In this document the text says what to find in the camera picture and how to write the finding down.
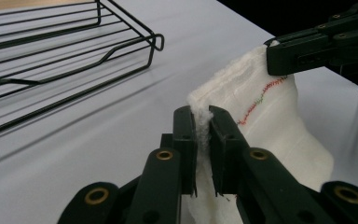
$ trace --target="screw hole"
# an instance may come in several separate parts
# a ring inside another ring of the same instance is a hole
[[[261,150],[253,150],[251,151],[251,157],[253,157],[256,160],[263,161],[266,160],[269,157],[269,155]]]
[[[173,157],[173,154],[170,151],[160,151],[157,153],[157,158],[161,161],[170,160]]]
[[[305,223],[315,222],[315,216],[310,211],[306,211],[306,210],[299,211],[297,213],[297,216],[300,218],[301,221]]]
[[[338,196],[338,198],[347,203],[358,204],[358,192],[354,189],[344,186],[336,186],[334,188],[334,193]]]
[[[92,189],[89,191],[89,193],[87,193],[86,197],[84,198],[84,201],[87,204],[95,205],[98,203],[103,203],[107,199],[108,195],[109,195],[109,191],[107,189],[104,188]]]

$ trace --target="metal wire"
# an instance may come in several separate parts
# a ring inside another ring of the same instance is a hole
[[[163,50],[163,35],[115,2],[101,1],[0,13],[0,100],[148,49],[146,64],[2,123],[0,133],[146,69],[154,50]]]

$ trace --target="black wire rack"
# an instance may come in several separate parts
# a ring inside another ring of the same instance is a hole
[[[45,94],[30,91],[51,82],[66,80],[70,85],[77,79],[89,78],[90,73],[84,74],[86,70],[106,62],[116,71],[108,78],[96,77],[101,81],[89,81],[92,85],[84,84],[81,91],[63,90],[61,98],[50,97],[56,100],[48,100],[48,104],[30,106],[36,104],[30,100],[26,105],[14,106],[12,111],[3,108],[0,133],[145,70],[151,65],[155,50],[163,48],[163,35],[154,34],[111,0],[0,11],[3,107],[7,106],[8,98]],[[125,64],[141,57],[141,52],[144,57],[141,63]]]

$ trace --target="white surface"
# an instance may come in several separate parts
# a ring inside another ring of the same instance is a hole
[[[0,154],[13,152],[0,161],[0,224],[56,223],[88,184],[135,178],[187,95],[272,37],[211,0],[118,2],[165,35],[165,50],[140,76],[0,136]],[[296,83],[310,131],[336,156],[334,178],[358,185],[358,87],[325,69]]]

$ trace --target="white cloth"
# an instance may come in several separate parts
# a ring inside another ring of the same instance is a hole
[[[251,147],[270,150],[303,185],[319,190],[329,179],[333,159],[306,130],[297,113],[294,76],[272,77],[266,66],[266,46],[246,53],[217,72],[187,98],[199,138],[198,198],[189,198],[189,210],[198,224],[242,223],[235,197],[214,197],[208,154],[209,105],[227,110],[238,122]]]

